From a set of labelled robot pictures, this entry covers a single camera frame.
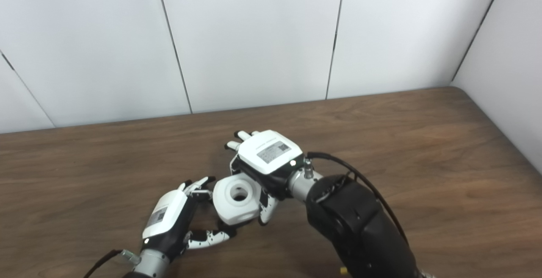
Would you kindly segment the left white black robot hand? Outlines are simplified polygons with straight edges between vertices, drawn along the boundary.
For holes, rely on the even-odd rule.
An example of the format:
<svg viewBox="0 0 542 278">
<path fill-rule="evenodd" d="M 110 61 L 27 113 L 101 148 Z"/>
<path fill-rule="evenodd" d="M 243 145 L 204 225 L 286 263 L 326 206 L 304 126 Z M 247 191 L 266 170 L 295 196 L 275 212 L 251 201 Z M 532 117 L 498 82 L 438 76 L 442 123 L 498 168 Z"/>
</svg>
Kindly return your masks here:
<svg viewBox="0 0 542 278">
<path fill-rule="evenodd" d="M 207 185 L 215 180 L 214 176 L 188 180 L 164 194 L 144 227 L 141 250 L 157 251 L 172 262 L 187 250 L 211 247 L 235 237 L 236 230 L 228 228 L 190 229 L 198 206 L 212 202 L 213 192 Z"/>
</svg>

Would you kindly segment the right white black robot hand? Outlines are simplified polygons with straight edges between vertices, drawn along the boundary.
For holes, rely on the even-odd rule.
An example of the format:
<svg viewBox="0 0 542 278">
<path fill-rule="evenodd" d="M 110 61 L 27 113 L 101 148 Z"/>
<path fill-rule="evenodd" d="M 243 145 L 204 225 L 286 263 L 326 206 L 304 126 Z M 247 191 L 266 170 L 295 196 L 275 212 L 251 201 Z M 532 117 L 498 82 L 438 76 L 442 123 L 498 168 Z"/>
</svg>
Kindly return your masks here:
<svg viewBox="0 0 542 278">
<path fill-rule="evenodd" d="M 224 144 L 226 150 L 235 152 L 230 171 L 242 172 L 261 186 L 259 224 L 265 226 L 278 203 L 292 197 L 288 182 L 302 168 L 304 153 L 296 143 L 272 130 L 236 131 L 234 137 L 240 141 Z"/>
</svg>

